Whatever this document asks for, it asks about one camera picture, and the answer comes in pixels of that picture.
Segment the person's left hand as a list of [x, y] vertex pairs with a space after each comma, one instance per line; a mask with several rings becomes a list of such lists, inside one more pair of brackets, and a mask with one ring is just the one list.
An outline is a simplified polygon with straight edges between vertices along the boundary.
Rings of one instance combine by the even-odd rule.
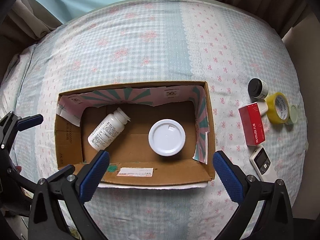
[[16, 166], [16, 170], [21, 173], [22, 167], [21, 166]]

